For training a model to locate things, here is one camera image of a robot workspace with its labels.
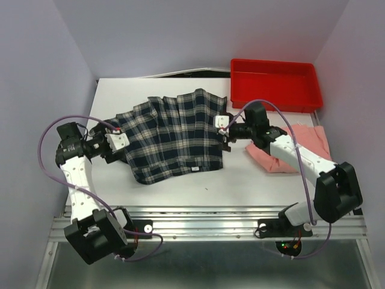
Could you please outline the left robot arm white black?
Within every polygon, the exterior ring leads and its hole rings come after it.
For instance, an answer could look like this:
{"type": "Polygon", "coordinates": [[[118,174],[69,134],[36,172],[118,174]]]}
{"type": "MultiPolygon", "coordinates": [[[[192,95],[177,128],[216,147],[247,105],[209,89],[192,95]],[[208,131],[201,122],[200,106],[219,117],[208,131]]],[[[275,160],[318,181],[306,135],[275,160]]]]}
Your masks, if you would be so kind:
{"type": "Polygon", "coordinates": [[[64,173],[69,188],[71,224],[64,228],[66,240],[79,256],[92,264],[127,245],[134,230],[131,219],[117,219],[97,196],[92,178],[92,159],[107,163],[119,160],[129,140],[120,129],[98,125],[93,138],[86,140],[75,122],[57,128],[60,143],[55,162],[64,173]]]}

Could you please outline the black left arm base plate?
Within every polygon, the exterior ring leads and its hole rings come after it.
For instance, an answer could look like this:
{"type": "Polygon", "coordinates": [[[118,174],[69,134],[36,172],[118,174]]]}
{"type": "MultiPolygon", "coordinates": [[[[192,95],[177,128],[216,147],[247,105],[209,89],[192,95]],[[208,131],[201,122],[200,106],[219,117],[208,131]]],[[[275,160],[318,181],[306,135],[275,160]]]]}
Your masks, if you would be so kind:
{"type": "Polygon", "coordinates": [[[143,233],[144,235],[132,235],[126,233],[128,243],[122,247],[117,253],[127,258],[131,257],[138,249],[140,240],[149,240],[152,238],[153,221],[150,219],[127,221],[123,227],[125,230],[136,233],[143,233]]]}

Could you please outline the navy plaid skirt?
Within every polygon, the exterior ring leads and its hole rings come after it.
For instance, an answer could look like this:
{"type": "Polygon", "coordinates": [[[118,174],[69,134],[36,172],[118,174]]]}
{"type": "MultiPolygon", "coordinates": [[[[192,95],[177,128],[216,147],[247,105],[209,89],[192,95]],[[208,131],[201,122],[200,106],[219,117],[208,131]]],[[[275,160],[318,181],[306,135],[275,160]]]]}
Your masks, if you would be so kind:
{"type": "Polygon", "coordinates": [[[214,125],[227,98],[196,89],[171,97],[152,96],[108,123],[129,140],[122,161],[137,182],[154,184],[175,176],[223,168],[222,136],[214,125]]]}

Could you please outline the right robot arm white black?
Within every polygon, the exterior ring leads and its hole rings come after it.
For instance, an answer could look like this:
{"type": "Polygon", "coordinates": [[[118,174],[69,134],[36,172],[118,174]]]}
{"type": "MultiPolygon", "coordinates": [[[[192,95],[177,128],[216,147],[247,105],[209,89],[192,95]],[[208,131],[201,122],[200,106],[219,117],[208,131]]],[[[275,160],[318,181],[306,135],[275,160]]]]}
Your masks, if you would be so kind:
{"type": "Polygon", "coordinates": [[[277,228],[290,235],[304,223],[323,220],[334,223],[363,203],[362,193],[354,167],[347,162],[335,163],[317,155],[297,142],[293,132],[270,125],[263,100],[247,103],[233,116],[219,115],[214,127],[223,136],[223,149],[241,139],[250,139],[267,155],[284,161],[300,172],[304,183],[315,187],[314,197],[304,187],[306,201],[295,203],[280,212],[277,228]]]}

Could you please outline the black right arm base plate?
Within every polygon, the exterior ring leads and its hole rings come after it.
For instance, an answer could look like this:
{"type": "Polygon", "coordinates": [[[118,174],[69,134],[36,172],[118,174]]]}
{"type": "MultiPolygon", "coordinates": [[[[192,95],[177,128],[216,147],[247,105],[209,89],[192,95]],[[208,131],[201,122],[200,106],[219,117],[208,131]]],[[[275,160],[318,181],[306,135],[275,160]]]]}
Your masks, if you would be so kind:
{"type": "Polygon", "coordinates": [[[299,257],[302,250],[302,238],[312,237],[312,228],[305,225],[292,226],[280,219],[259,219],[254,230],[258,239],[276,238],[276,249],[283,256],[299,257]]]}

